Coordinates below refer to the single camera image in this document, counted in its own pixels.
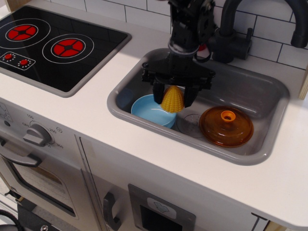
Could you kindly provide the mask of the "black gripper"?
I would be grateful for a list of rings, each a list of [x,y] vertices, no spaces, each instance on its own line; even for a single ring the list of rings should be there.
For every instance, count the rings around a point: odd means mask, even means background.
[[[153,84],[154,101],[161,104],[165,84],[185,87],[184,107],[190,107],[198,92],[211,87],[216,73],[197,64],[192,57],[181,58],[169,52],[163,52],[149,58],[142,64],[141,79]]]

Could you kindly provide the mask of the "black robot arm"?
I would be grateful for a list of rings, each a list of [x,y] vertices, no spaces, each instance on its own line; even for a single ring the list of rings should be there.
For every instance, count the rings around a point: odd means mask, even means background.
[[[181,86],[184,106],[189,107],[198,92],[211,88],[215,72],[200,65],[208,59],[198,59],[197,52],[214,35],[215,3],[212,0],[170,0],[172,33],[169,50],[160,59],[142,64],[142,80],[153,86],[154,101],[161,104],[166,85]]]

